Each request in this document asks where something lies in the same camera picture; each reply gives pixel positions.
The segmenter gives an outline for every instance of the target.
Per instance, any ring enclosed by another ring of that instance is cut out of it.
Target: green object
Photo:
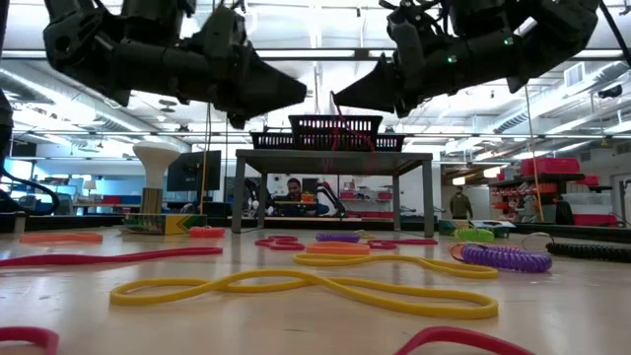
[[[495,235],[483,229],[459,229],[454,232],[456,238],[468,242],[493,242]]]

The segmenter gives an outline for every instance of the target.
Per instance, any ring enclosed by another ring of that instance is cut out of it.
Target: orange rubber band
[[[368,245],[359,245],[346,242],[319,242],[307,246],[308,253],[325,253],[337,255],[368,255],[371,248]]]
[[[33,233],[22,235],[20,243],[102,243],[103,235],[98,233]]]

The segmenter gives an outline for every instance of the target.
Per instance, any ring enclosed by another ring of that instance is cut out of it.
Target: coiled spring
[[[549,253],[560,256],[615,262],[631,262],[631,248],[565,243],[548,243],[545,248]]]
[[[478,244],[457,246],[460,258],[453,253],[452,257],[465,263],[521,272],[545,272],[552,267],[552,258],[542,252]]]

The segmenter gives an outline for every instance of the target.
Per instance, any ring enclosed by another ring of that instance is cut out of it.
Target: table leg
[[[258,193],[258,228],[265,227],[265,211],[267,206],[267,173],[260,175],[260,192]]]
[[[432,161],[423,161],[423,210],[425,237],[434,238],[434,188],[432,186]]]
[[[244,208],[245,158],[237,158],[235,173],[235,203],[233,204],[233,233],[241,232],[241,217]]]
[[[394,215],[394,230],[401,231],[401,193],[399,192],[398,176],[392,177],[392,214]]]

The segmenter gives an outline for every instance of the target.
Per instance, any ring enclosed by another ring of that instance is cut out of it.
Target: workbench
[[[399,177],[423,167],[425,221],[434,221],[432,154],[395,152],[335,152],[298,150],[237,150],[235,206],[243,206],[245,165],[261,175],[259,200],[267,200],[269,174],[358,175],[392,177],[392,212],[394,229],[401,230]],[[242,214],[234,213],[232,231],[241,232]],[[258,227],[265,226],[265,208],[258,209]],[[425,223],[425,237],[434,236],[434,223]]]

